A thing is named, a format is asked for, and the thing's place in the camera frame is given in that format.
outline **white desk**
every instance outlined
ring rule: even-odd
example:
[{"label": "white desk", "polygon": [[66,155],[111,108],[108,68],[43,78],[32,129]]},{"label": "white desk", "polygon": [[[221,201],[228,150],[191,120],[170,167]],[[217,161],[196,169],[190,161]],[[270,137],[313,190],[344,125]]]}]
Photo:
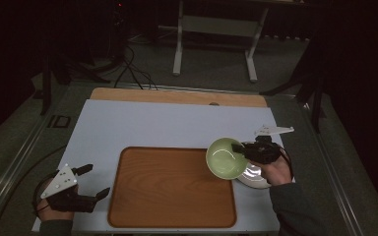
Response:
[{"label": "white desk", "polygon": [[[126,147],[207,148],[221,137],[254,141],[254,131],[263,125],[276,125],[270,108],[88,100],[60,167],[65,163],[72,167],[93,164],[94,170],[78,180],[79,193],[94,196],[113,186],[119,154]],[[282,144],[280,136],[274,136],[273,140]],[[73,230],[92,233],[279,230],[268,190],[252,189],[233,180],[233,191],[237,221],[231,228],[113,228],[107,221],[109,195],[97,203],[93,213],[76,213]],[[38,226],[37,220],[33,231]]]}]

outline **white plate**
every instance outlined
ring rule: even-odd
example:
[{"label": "white plate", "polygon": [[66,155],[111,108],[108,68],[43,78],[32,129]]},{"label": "white plate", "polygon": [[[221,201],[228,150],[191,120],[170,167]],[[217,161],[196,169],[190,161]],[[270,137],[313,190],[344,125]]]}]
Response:
[{"label": "white plate", "polygon": [[266,189],[271,187],[272,185],[267,183],[267,180],[260,175],[261,173],[262,168],[249,162],[245,171],[237,179],[243,184],[255,189]]}]

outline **white plastic mount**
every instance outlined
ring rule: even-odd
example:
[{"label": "white plastic mount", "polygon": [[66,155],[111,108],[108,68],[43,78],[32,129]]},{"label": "white plastic mount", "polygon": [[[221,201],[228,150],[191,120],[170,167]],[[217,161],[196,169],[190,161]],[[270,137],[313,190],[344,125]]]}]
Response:
[{"label": "white plastic mount", "polygon": [[283,133],[293,132],[293,127],[285,128],[285,127],[276,127],[276,126],[263,126],[258,131],[254,132],[256,136],[270,136],[270,135],[278,135]]},{"label": "white plastic mount", "polygon": [[44,192],[42,192],[41,198],[46,199],[77,184],[78,180],[76,179],[75,174],[66,164],[53,178]]}]

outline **floor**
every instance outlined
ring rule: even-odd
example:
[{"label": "floor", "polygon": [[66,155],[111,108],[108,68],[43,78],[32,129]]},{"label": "floor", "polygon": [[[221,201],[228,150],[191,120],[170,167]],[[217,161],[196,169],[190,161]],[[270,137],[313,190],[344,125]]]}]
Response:
[{"label": "floor", "polygon": [[[286,82],[307,44],[306,41],[295,39],[261,39],[254,56],[259,82],[252,84],[248,80],[245,67],[242,50],[245,45],[242,40],[228,48],[222,47],[216,40],[198,44],[195,40],[197,36],[199,35],[188,35],[189,39],[184,41],[179,77],[174,77],[171,73],[175,52],[173,31],[166,31],[157,42],[136,36],[129,41],[129,47],[125,50],[128,60],[134,58],[132,64],[135,68],[135,78],[129,72],[120,77],[125,69],[123,66],[100,74],[110,81],[109,84],[95,83],[72,72],[73,81],[68,86],[58,85],[53,80],[52,106],[46,115],[39,116],[41,100],[30,98],[2,124],[0,235],[36,235],[31,232],[35,220],[31,207],[32,190],[37,180],[56,168],[63,153],[62,147],[68,143],[82,106],[94,88],[112,88],[118,81],[118,88],[137,88],[138,82],[145,89],[154,89],[153,83],[149,83],[153,81],[159,89],[220,90],[257,94],[258,91],[272,89]],[[98,61],[100,64],[105,62],[103,59]],[[41,75],[31,79],[39,89]],[[306,127],[307,123],[305,124],[303,119],[290,120],[294,117],[307,118],[307,107],[300,106],[292,98],[297,89],[298,87],[290,88],[283,94],[267,97],[271,106],[278,106],[283,102],[283,109],[275,111],[279,112],[278,117],[281,117],[281,120],[277,121],[278,124],[290,121],[296,122],[299,127]],[[295,148],[295,154],[309,156],[309,159],[305,158],[302,164],[296,167],[298,173],[309,175],[299,174],[298,178],[304,186],[309,186],[305,192],[321,210],[322,217],[328,224],[329,235],[378,235],[378,196],[330,104],[330,98],[326,95],[322,107],[321,135],[311,132],[309,136],[301,137],[304,140],[310,139],[308,142],[312,142],[322,151],[308,147]],[[50,125],[52,116],[71,117],[71,125],[66,128],[53,127]],[[286,138],[286,142],[294,144],[294,140],[289,138]],[[315,152],[321,155],[321,159],[315,161],[311,158],[312,153],[307,152]],[[43,162],[35,166],[44,157]],[[332,192],[321,192],[322,185],[331,185]],[[75,235],[87,234],[75,232]]]}]

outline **wooden board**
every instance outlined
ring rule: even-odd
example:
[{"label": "wooden board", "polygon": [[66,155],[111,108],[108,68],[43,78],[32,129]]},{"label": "wooden board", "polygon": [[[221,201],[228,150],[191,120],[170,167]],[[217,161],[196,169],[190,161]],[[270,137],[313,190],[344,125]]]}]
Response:
[{"label": "wooden board", "polygon": [[214,176],[203,148],[127,147],[108,221],[117,228],[226,228],[236,221],[231,181]]},{"label": "wooden board", "polygon": [[91,99],[198,105],[215,103],[222,106],[267,107],[266,99],[261,95],[181,90],[95,88]]}]

